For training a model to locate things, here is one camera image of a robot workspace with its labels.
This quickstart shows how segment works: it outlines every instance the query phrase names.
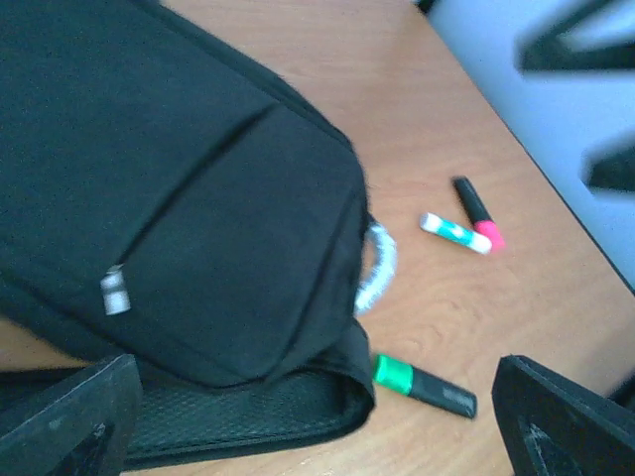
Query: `pink cap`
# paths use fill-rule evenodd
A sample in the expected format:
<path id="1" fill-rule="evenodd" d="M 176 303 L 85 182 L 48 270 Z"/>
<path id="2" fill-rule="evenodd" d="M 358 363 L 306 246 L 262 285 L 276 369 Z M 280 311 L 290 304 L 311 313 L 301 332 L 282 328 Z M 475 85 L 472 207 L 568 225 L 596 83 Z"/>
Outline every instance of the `pink cap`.
<path id="1" fill-rule="evenodd" d="M 501 250 L 505 248 L 505 240 L 503 235 L 498 231 L 496 223 L 489 220 L 477 221 L 474 223 L 474 230 L 481 235 L 485 235 L 492 242 L 492 251 Z"/>

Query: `black backpack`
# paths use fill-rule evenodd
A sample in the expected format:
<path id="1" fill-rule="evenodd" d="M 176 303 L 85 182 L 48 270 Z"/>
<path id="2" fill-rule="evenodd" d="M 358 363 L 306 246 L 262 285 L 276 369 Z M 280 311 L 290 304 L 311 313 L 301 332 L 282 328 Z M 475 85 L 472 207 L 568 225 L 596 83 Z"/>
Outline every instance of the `black backpack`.
<path id="1" fill-rule="evenodd" d="M 153 2 L 0 10 L 0 311 L 74 357 L 136 356 L 128 467 L 360 427 L 355 313 L 394 247 L 346 137 Z M 369 229 L 387 262 L 360 287 Z M 3 376 L 0 411 L 64 376 Z"/>

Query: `green cap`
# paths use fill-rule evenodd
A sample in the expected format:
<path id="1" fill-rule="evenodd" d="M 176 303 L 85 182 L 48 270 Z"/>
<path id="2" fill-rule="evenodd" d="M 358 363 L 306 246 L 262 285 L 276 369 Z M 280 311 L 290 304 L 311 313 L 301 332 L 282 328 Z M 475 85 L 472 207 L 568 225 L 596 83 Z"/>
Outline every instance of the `green cap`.
<path id="1" fill-rule="evenodd" d="M 377 354 L 373 380 L 379 385 L 409 395 L 413 388 L 413 367 L 384 354 Z"/>

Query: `wooden desk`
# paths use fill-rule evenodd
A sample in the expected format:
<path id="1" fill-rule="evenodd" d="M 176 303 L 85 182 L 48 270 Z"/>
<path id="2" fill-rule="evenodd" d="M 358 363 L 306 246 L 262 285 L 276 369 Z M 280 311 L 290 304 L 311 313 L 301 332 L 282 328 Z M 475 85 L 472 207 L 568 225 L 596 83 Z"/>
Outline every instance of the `wooden desk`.
<path id="1" fill-rule="evenodd" d="M 362 318 L 372 345 L 473 390 L 480 409 L 470 421 L 378 389 L 370 422 L 339 441 L 130 475 L 509 476 L 490 400 L 501 356 L 526 354 L 599 393 L 635 367 L 633 296 L 414 6 L 169 4 L 279 72 L 351 137 L 399 249 L 393 286 Z M 425 211 L 467 224 L 457 174 L 481 192 L 506 251 L 481 257 L 419 229 Z M 67 363 L 0 330 L 6 366 Z"/>

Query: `highlighter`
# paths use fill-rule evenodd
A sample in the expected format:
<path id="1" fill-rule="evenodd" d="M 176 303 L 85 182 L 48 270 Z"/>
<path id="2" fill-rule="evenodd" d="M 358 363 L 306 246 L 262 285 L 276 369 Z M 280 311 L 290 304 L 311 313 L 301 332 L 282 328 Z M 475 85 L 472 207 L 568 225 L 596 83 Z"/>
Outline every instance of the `highlighter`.
<path id="1" fill-rule="evenodd" d="M 421 217 L 419 226 L 424 231 L 444 237 L 446 240 L 463 245 L 476 253 L 486 255 L 492 249 L 492 242 L 484 235 L 463 228 L 433 213 Z"/>
<path id="2" fill-rule="evenodd" d="M 385 354 L 375 357 L 373 380 L 411 399 L 462 417 L 475 418 L 476 396 L 466 389 Z"/>
<path id="3" fill-rule="evenodd" d="M 505 248 L 505 240 L 498 230 L 498 226 L 489 216 L 487 208 L 467 177 L 455 177 L 452 179 L 452 184 L 474 230 L 489 238 L 492 242 L 492 251 Z"/>

